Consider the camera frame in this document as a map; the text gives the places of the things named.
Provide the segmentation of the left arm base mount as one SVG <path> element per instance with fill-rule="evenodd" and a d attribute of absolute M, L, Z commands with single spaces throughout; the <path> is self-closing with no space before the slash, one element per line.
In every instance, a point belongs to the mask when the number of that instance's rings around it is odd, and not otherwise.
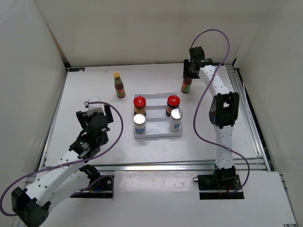
<path fill-rule="evenodd" d="M 81 167 L 80 171 L 87 175 L 89 184 L 86 188 L 74 193 L 71 198 L 112 199 L 114 197 L 114 175 L 101 175 L 91 165 Z"/>

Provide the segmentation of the red-lid sauce jar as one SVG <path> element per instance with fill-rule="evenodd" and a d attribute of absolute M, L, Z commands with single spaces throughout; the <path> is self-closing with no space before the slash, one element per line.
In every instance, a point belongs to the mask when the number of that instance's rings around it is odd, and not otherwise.
<path fill-rule="evenodd" d="M 167 99 L 166 115 L 170 117 L 173 109 L 178 109 L 180 98 L 177 95 L 170 95 Z"/>
<path fill-rule="evenodd" d="M 133 100 L 134 115 L 143 114 L 146 115 L 146 99 L 143 96 L 137 96 Z"/>

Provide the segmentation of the left blue corner label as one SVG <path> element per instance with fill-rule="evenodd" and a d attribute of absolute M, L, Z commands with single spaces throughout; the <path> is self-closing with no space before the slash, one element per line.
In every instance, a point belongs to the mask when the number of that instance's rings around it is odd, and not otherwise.
<path fill-rule="evenodd" d="M 85 68 L 69 68 L 68 72 L 80 72 L 80 71 L 84 71 Z"/>

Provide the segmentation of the yellow-cap sauce bottle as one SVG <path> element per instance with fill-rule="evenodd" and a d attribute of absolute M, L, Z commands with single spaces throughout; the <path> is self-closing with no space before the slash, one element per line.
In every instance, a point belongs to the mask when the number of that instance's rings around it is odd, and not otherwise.
<path fill-rule="evenodd" d="M 124 98 L 125 97 L 125 89 L 124 89 L 124 84 L 121 80 L 120 73 L 115 72 L 114 74 L 114 79 L 115 79 L 115 90 L 116 90 L 116 95 L 118 98 Z"/>
<path fill-rule="evenodd" d="M 190 91 L 191 84 L 192 84 L 192 79 L 183 79 L 181 92 L 185 94 L 188 93 Z"/>

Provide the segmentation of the white divided tray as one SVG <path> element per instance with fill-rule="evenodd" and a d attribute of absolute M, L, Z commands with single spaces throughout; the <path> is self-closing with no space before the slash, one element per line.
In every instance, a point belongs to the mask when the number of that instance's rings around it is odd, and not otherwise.
<path fill-rule="evenodd" d="M 136 139 L 154 139 L 166 137 L 178 137 L 182 135 L 182 123 L 177 131 L 169 130 L 170 117 L 166 115 L 167 99 L 171 95 L 178 96 L 177 93 L 156 93 L 156 94 L 135 94 L 134 98 L 142 96 L 146 100 L 146 130 L 143 134 L 135 131 Z"/>

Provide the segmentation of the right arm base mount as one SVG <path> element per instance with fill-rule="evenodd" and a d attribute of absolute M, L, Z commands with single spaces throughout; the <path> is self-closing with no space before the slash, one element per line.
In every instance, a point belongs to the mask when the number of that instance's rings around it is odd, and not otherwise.
<path fill-rule="evenodd" d="M 200 200 L 243 200 L 244 193 L 238 174 L 232 180 L 217 182 L 214 175 L 197 175 L 192 178 L 198 183 Z"/>

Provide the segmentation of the silver-cap salt shaker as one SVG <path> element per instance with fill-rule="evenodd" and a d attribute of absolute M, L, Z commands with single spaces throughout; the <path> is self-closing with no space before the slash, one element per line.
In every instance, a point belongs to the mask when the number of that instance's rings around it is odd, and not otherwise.
<path fill-rule="evenodd" d="M 173 109 L 170 113 L 169 130 L 176 132 L 180 129 L 183 112 L 180 109 Z"/>
<path fill-rule="evenodd" d="M 134 116 L 134 130 L 137 134 L 144 134 L 146 132 L 146 118 L 141 113 Z"/>

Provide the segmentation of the aluminium front rail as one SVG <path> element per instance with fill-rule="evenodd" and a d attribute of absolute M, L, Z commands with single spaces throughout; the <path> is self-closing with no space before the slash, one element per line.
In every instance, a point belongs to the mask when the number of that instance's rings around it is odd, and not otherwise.
<path fill-rule="evenodd" d="M 126 163 L 126 164 L 95 164 L 95 168 L 102 174 L 114 175 L 116 171 L 197 171 L 211 174 L 214 171 L 214 160 L 199 160 L 187 162 L 154 162 L 154 163 Z M 248 164 L 243 160 L 234 159 L 236 171 L 267 170 L 265 161 L 261 157 L 248 158 Z"/>

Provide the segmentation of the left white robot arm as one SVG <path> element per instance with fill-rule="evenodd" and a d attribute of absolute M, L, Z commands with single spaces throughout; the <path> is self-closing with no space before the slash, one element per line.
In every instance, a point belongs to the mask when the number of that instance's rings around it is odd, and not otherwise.
<path fill-rule="evenodd" d="M 85 107 L 87 111 L 76 113 L 82 131 L 57 165 L 40 170 L 33 183 L 11 193 L 12 210 L 27 227 L 42 225 L 59 203 L 84 187 L 95 189 L 102 179 L 88 162 L 105 154 L 100 149 L 109 141 L 114 107 L 100 101 L 88 101 Z"/>

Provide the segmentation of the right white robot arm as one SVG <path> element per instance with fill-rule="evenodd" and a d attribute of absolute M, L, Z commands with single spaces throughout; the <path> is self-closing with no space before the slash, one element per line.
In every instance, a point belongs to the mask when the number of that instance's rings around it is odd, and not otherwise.
<path fill-rule="evenodd" d="M 232 92 L 216 72 L 217 67 L 211 59 L 205 57 L 201 46 L 189 49 L 189 60 L 184 60 L 184 79 L 199 79 L 209 86 L 213 97 L 209 119 L 216 134 L 216 159 L 213 173 L 213 185 L 223 189 L 236 177 L 232 158 L 232 131 L 238 118 L 239 94 Z"/>

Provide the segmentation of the aluminium rail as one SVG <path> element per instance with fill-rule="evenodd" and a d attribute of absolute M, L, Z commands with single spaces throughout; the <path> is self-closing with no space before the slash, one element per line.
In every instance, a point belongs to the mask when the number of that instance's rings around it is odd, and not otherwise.
<path fill-rule="evenodd" d="M 274 171 L 265 139 L 252 108 L 246 87 L 241 78 L 240 70 L 232 65 L 226 65 L 225 67 L 234 91 L 238 92 L 240 95 L 240 109 L 257 157 L 261 157 L 263 159 L 267 171 Z"/>
<path fill-rule="evenodd" d="M 154 162 L 154 163 L 126 163 L 126 164 L 95 164 L 95 168 L 102 174 L 114 175 L 116 171 L 197 171 L 211 174 L 214 171 L 214 160 L 199 160 L 187 162 Z M 267 170 L 265 161 L 261 157 L 248 158 L 248 164 L 243 160 L 234 159 L 236 171 Z"/>

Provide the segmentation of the aluminium right side rail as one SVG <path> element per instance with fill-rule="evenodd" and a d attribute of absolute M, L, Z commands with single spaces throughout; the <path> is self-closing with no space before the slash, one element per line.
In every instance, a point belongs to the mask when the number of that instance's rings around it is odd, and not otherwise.
<path fill-rule="evenodd" d="M 246 87 L 241 78 L 240 70 L 232 65 L 226 65 L 225 67 L 234 91 L 238 92 L 240 95 L 240 109 L 257 157 L 261 157 L 263 159 L 267 171 L 274 171 L 265 139 L 252 108 Z"/>

